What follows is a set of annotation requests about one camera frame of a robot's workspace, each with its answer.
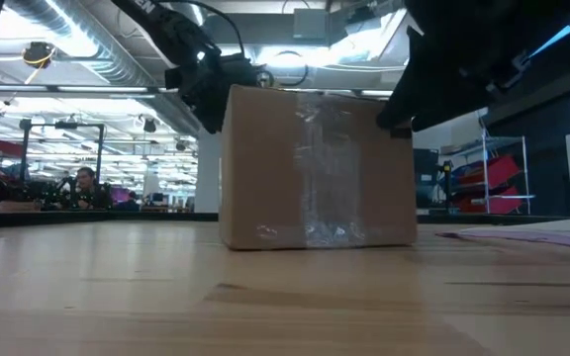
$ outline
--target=person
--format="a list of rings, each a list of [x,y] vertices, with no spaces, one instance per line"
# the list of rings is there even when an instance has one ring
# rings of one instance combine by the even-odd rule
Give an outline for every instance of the person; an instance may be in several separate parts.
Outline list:
[[[111,196],[109,192],[102,189],[96,182],[96,173],[89,167],[82,167],[76,172],[76,182],[78,183],[78,208],[106,209],[111,206]]]
[[[129,199],[126,202],[122,202],[116,206],[116,210],[124,212],[139,212],[140,204],[136,202],[138,196],[136,192],[129,192]]]

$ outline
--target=desk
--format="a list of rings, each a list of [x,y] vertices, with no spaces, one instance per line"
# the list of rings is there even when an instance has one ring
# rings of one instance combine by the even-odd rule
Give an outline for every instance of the desk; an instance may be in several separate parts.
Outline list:
[[[570,354],[570,248],[230,252],[213,222],[0,228],[0,355]]]

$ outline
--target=ductwork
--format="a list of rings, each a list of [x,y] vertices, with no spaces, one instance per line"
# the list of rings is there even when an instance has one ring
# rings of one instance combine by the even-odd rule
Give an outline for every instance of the ductwork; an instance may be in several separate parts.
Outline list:
[[[79,1],[72,0],[6,0],[11,11],[40,24],[57,37],[72,37],[76,28],[98,46],[96,61],[83,63],[113,86],[157,86],[156,81],[91,15]],[[156,110],[160,117],[180,134],[196,135],[199,122],[179,98],[157,96],[138,99]]]

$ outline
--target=cardboard box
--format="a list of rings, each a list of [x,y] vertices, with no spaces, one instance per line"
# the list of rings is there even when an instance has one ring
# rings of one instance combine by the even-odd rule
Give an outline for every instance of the cardboard box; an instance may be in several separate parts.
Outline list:
[[[383,104],[233,86],[222,135],[220,233],[231,249],[410,244],[413,143]]]

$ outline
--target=clear tape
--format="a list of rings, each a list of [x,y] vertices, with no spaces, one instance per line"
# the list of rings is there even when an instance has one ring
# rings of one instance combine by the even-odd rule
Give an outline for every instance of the clear tape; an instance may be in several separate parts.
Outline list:
[[[301,238],[301,233],[308,247],[365,245],[367,232],[358,213],[360,148],[348,134],[351,113],[318,94],[299,94],[296,114],[302,121],[302,132],[293,154],[304,180],[304,230],[299,226],[260,225],[258,236],[275,248],[289,247],[291,241]]]

